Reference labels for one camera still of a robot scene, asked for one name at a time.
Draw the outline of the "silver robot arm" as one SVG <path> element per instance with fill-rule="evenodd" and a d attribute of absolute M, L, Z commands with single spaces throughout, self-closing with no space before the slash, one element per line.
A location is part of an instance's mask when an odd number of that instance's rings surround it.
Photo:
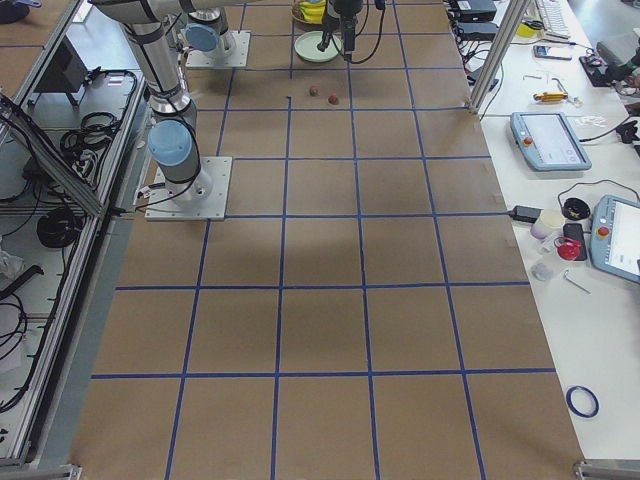
<path fill-rule="evenodd" d="M 341 27 L 341 19 L 334 1 L 296 1 L 293 15 L 304 24 L 321 27 L 294 42 L 298 57 L 312 63 L 325 63 L 341 53 L 340 40 L 335 35 Z M 241 41 L 249 40 L 250 32 L 232 30 L 225 10 L 219 7 L 189 14 L 183 36 L 193 53 L 222 61 L 240 53 Z"/>
<path fill-rule="evenodd" d="M 97 9 L 119 23 L 147 81 L 156 119 L 148 148 L 173 198 L 193 197 L 204 178 L 196 140 L 197 108 L 172 54 L 163 20 L 223 11 L 235 1 L 94 1 Z"/>

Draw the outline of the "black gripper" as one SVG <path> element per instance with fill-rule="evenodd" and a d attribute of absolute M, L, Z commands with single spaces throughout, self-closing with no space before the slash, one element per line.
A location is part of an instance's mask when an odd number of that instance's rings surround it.
<path fill-rule="evenodd" d="M 354 21 L 363 8 L 362 0 L 334 0 L 333 10 L 341 21 Z"/>
<path fill-rule="evenodd" d="M 340 28 L 340 14 L 336 10 L 335 1 L 327 0 L 322 16 L 322 36 L 317 49 L 324 52 L 332 41 L 332 33 Z M 356 43 L 356 20 L 341 20 L 342 52 L 352 54 Z"/>

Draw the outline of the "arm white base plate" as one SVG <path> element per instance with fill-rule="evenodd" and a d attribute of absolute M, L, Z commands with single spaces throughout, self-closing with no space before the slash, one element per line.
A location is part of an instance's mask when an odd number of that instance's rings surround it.
<path fill-rule="evenodd" d="M 251 32 L 228 30 L 219 36 L 215 32 L 188 32 L 189 52 L 186 67 L 189 69 L 222 70 L 245 68 L 248 61 Z"/>
<path fill-rule="evenodd" d="M 232 164 L 231 157 L 201 157 L 200 173 L 185 193 L 171 199 L 171 193 L 177 195 L 185 188 L 179 189 L 172 183 L 151 191 L 151 206 L 145 209 L 145 218 L 149 221 L 223 221 Z"/>

